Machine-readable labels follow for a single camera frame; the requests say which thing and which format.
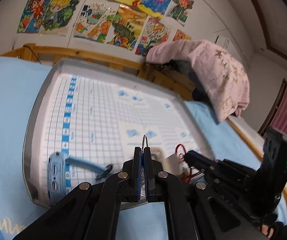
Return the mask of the wooden bed frame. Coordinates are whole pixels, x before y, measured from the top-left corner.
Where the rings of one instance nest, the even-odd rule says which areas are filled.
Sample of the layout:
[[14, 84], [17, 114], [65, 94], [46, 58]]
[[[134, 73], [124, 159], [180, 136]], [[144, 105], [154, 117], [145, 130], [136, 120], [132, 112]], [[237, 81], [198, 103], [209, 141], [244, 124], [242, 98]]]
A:
[[[131, 61], [128, 59], [124, 59], [117, 56], [107, 55], [103, 53], [98, 53], [94, 51], [87, 51], [81, 49], [71, 49], [64, 47], [52, 47], [52, 46], [37, 46], [35, 43], [27, 43], [23, 45], [21, 48], [13, 49], [11, 51], [2, 53], [0, 56], [3, 57], [17, 57], [19, 59], [23, 59], [26, 61], [37, 62], [39, 60], [40, 55], [52, 55], [54, 56], [53, 66], [58, 63], [63, 58], [76, 58], [81, 59], [87, 62], [101, 62], [104, 64], [108, 64], [107, 66], [112, 69], [116, 69], [119, 71], [124, 71], [124, 68], [131, 68], [137, 70], [136, 76], [140, 79], [148, 80], [148, 76], [152, 75], [155, 70], [149, 70], [151, 73], [148, 74], [148, 68], [144, 65], [144, 63], [139, 63], [135, 61]], [[183, 99], [188, 99], [188, 90], [175, 81], [170, 81], [171, 79], [168, 77], [161, 77], [162, 74], [157, 74], [157, 80], [160, 81], [162, 85], [165, 85], [165, 88], [169, 88], [171, 91], [179, 94]], [[248, 148], [252, 150], [253, 154], [259, 161], [263, 159], [263, 151], [259, 149], [258, 146], [255, 145], [254, 142], [250, 140], [250, 136], [246, 135], [245, 132], [242, 132], [240, 127], [237, 126], [237, 123], [233, 121], [232, 117], [227, 118], [226, 122], [231, 126], [232, 129], [238, 134], [241, 140], [243, 140]], [[287, 205], [287, 187], [283, 189], [283, 195]]]

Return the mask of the light blue printed bedsheet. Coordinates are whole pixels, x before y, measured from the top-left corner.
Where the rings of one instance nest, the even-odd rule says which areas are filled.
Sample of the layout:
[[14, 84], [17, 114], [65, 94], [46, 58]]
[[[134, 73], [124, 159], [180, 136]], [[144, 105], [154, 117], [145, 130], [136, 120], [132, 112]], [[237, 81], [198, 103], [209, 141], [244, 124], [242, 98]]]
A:
[[[45, 213], [33, 204], [22, 174], [22, 152], [26, 127], [37, 94], [51, 67], [17, 58], [0, 57], [0, 239], [13, 239]], [[220, 137], [214, 145], [227, 153], [216, 157], [257, 169], [260, 161], [228, 124], [212, 128]], [[147, 204], [121, 211], [116, 239], [167, 239], [161, 204]]]

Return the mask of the colourful children's drawings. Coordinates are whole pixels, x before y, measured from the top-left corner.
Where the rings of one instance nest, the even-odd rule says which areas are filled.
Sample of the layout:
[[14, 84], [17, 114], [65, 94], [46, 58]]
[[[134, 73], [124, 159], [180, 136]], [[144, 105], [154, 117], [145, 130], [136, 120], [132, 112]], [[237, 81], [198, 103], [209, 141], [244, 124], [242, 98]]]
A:
[[193, 0], [28, 0], [17, 28], [19, 34], [73, 36], [111, 44], [146, 56], [171, 35], [169, 16], [185, 24]]

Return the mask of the grey shallow cardboard tray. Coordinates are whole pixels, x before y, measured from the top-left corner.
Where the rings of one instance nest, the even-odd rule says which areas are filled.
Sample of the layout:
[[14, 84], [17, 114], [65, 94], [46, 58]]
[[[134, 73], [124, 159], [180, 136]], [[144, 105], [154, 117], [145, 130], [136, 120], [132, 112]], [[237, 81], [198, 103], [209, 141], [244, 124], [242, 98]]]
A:
[[214, 156], [178, 94], [99, 64], [59, 61], [39, 90], [26, 129], [23, 175], [31, 201], [50, 205], [47, 167], [53, 153], [111, 164], [118, 172], [143, 137], [163, 158], [178, 144]]

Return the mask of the pink embroidered cloth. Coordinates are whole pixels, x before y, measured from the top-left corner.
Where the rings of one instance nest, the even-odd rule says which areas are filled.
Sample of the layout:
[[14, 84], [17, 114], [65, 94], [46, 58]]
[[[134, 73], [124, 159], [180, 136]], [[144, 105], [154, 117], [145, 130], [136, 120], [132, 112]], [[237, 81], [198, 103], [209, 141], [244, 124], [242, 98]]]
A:
[[250, 102], [250, 82], [243, 65], [224, 48], [208, 40], [177, 40], [151, 48], [146, 62], [186, 61], [201, 83], [222, 122], [239, 117]]

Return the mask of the beige hair claw clip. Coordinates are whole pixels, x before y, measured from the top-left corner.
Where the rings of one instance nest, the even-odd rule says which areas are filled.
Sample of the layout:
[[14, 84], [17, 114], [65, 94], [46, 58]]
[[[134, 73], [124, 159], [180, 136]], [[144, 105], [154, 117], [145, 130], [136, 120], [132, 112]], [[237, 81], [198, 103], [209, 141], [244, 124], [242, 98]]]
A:
[[181, 176], [182, 169], [180, 168], [179, 158], [175, 154], [167, 157], [161, 147], [151, 147], [150, 152], [153, 160], [161, 162], [164, 171], [175, 176]]

